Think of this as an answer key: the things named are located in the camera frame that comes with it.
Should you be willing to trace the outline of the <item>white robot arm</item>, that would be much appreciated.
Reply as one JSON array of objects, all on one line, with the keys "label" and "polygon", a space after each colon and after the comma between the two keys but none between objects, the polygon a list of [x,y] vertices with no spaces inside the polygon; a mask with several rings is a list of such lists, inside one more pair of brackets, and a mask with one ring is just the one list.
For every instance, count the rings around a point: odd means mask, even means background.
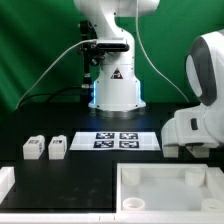
[{"label": "white robot arm", "polygon": [[[74,0],[93,26],[90,45],[100,64],[89,107],[104,113],[130,113],[145,106],[134,74],[135,41],[118,27],[117,17],[154,12],[160,0]],[[186,59],[186,73],[200,104],[175,112],[162,128],[162,147],[216,148],[224,144],[224,30],[198,37]]]}]

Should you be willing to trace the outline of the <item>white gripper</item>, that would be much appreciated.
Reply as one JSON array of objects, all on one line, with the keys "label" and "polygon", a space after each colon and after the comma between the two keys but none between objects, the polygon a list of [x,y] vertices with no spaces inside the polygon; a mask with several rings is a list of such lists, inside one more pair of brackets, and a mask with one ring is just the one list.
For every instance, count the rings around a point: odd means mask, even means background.
[{"label": "white gripper", "polygon": [[224,144],[224,116],[199,105],[177,110],[161,131],[162,147],[216,148]]}]

